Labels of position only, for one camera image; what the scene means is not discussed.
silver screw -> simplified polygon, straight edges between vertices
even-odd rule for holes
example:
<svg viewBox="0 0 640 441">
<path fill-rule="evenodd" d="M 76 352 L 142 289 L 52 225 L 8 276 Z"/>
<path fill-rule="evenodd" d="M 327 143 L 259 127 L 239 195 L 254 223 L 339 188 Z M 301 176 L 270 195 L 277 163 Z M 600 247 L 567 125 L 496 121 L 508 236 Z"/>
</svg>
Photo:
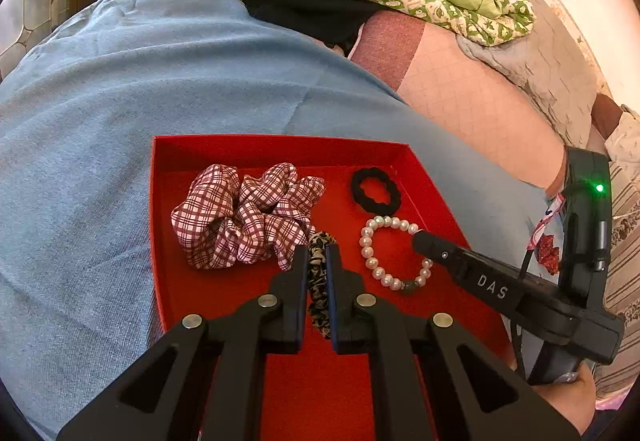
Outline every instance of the silver screw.
<svg viewBox="0 0 640 441">
<path fill-rule="evenodd" d="M 260 307 L 273 307 L 278 303 L 278 297 L 271 293 L 265 293 L 258 297 L 258 306 Z"/>
<path fill-rule="evenodd" d="M 370 293 L 361 293 L 356 297 L 356 302 L 362 307 L 371 307 L 376 303 L 376 297 Z"/>
<path fill-rule="evenodd" d="M 438 327 L 449 327 L 453 323 L 453 318 L 447 313 L 436 313 L 433 316 L 433 323 Z"/>
<path fill-rule="evenodd" d="M 196 313 L 191 313 L 182 319 L 182 325 L 187 329 L 195 329 L 202 324 L 202 317 Z"/>
</svg>

blue fabric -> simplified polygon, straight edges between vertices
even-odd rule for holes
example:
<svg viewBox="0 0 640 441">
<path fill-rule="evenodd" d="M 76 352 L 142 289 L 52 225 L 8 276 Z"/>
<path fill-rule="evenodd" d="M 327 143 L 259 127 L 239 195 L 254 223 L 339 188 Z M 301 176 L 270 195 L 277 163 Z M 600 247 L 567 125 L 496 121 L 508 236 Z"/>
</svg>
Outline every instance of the blue fabric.
<svg viewBox="0 0 640 441">
<path fill-rule="evenodd" d="M 0 84 L 0 115 L 0 377 L 48 437 L 158 334 L 154 135 L 409 143 L 471 246 L 517 265 L 546 209 L 372 75 L 237 0 L 100 0 Z"/>
</svg>

plaid scrunchie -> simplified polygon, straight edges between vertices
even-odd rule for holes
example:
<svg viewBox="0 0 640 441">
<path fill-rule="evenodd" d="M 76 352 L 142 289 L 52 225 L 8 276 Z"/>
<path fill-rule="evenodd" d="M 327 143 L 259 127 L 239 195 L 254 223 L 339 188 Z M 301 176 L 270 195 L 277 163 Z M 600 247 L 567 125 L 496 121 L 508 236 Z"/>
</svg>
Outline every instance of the plaid scrunchie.
<svg viewBox="0 0 640 441">
<path fill-rule="evenodd" d="M 324 180 L 303 177 L 279 163 L 259 178 L 234 167 L 213 164 L 189 188 L 187 199 L 171 212 L 171 222 L 189 265 L 196 269 L 253 264 L 275 253 L 289 269 L 297 244 L 315 233 L 311 208 L 324 192 Z"/>
</svg>

red tray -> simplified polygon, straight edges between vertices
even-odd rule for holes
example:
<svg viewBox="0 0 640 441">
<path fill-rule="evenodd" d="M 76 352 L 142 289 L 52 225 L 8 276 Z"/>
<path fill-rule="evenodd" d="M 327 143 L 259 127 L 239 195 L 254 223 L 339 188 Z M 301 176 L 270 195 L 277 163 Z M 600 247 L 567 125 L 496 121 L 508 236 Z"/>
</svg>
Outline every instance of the red tray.
<svg viewBox="0 0 640 441">
<path fill-rule="evenodd" d="M 264 293 L 279 270 L 275 260 L 230 269 L 189 268 L 174 234 L 170 213 L 187 195 L 198 172 L 213 163 L 239 168 L 240 176 L 260 176 L 284 161 L 302 176 L 324 179 L 326 191 L 312 212 L 317 230 L 331 233 L 340 246 L 342 264 L 364 276 L 367 291 L 388 299 L 403 312 L 427 317 L 449 312 L 497 354 L 509 345 L 500 315 L 455 286 L 436 265 L 427 286 L 411 295 L 395 293 L 370 276 L 360 256 L 360 229 L 371 217 L 351 199 L 353 172 L 378 166 L 402 193 L 397 215 L 441 237 L 468 246 L 440 193 L 403 144 L 301 136 L 157 136 L 150 186 L 150 235 L 156 298 L 166 331 L 188 313 L 210 319 L 234 312 Z M 363 187 L 377 200 L 385 193 L 376 181 Z M 399 278 L 414 278 L 421 258 L 409 236 L 382 230 L 375 236 L 376 256 Z M 341 356 L 331 350 L 307 320 L 305 343 L 297 356 L 268 357 L 262 409 L 263 441 L 375 439 L 367 357 Z"/>
</svg>

triangular cutout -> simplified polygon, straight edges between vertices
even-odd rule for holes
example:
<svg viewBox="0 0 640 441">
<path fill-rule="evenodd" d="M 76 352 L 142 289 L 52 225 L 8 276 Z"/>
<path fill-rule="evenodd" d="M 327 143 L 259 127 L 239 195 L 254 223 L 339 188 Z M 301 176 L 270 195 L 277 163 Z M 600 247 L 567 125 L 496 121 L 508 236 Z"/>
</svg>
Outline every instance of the triangular cutout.
<svg viewBox="0 0 640 441">
<path fill-rule="evenodd" d="M 518 392 L 469 347 L 459 345 L 457 351 L 480 410 L 491 413 L 517 400 Z"/>
<path fill-rule="evenodd" d="M 177 349 L 169 347 L 122 392 L 120 400 L 142 412 L 155 411 L 177 356 Z"/>
</svg>

